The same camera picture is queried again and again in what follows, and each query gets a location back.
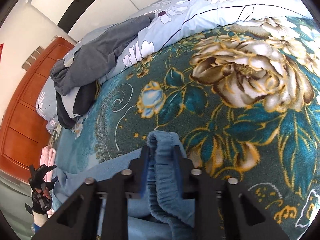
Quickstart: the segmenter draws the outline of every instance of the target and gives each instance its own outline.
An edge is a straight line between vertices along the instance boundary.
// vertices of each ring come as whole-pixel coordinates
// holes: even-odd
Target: wooden headboard
[[[0,170],[28,182],[29,166],[39,167],[41,148],[48,145],[47,121],[36,112],[39,93],[57,59],[74,46],[56,38],[28,69],[7,107],[0,128]]]

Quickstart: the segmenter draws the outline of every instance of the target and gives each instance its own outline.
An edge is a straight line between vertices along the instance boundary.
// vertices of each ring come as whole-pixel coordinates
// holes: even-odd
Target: floral blanket
[[[145,57],[107,81],[56,164],[78,173],[176,132],[213,177],[244,181],[290,239],[320,208],[320,33],[313,20],[218,26]]]

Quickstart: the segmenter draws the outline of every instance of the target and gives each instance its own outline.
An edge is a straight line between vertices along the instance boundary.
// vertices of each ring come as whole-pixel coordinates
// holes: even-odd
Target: wall
[[[26,72],[21,66],[30,54],[38,46],[46,48],[55,35],[75,43],[57,25],[25,2],[17,2],[0,28],[0,44],[4,43],[0,62],[0,123]]]

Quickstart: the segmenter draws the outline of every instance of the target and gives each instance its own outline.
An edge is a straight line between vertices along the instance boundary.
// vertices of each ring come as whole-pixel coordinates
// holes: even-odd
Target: person's arm
[[[32,192],[32,203],[33,203],[32,212],[34,217],[34,223],[32,225],[32,228],[34,232],[37,232],[40,229],[40,227],[42,227],[44,223],[46,223],[48,220],[47,212],[42,210],[41,205],[38,201],[38,194],[41,192],[42,190],[37,188],[35,191]],[[43,196],[52,200],[51,195],[47,188],[44,190]]]

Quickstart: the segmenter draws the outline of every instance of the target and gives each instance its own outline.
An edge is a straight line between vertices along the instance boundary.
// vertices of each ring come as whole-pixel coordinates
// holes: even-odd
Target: person's hand
[[[42,190],[36,188],[36,192],[40,194],[40,193],[42,192]],[[52,199],[52,197],[51,197],[51,195],[50,195],[49,190],[48,190],[47,187],[45,188],[45,190],[44,190],[44,192],[43,192],[43,196],[46,197],[47,199]]]
[[[38,189],[38,188],[36,188],[32,192],[32,204],[33,204],[32,210],[34,212],[38,213],[38,214],[44,215],[44,214],[47,213],[47,211],[44,211],[41,208],[41,204],[40,204],[39,199],[38,199],[38,194],[40,194],[40,193],[42,193],[42,190]],[[49,205],[48,205],[48,210],[49,210],[52,207],[52,197],[51,197],[47,187],[43,192],[43,199],[45,200],[45,198],[47,198],[49,200]]]

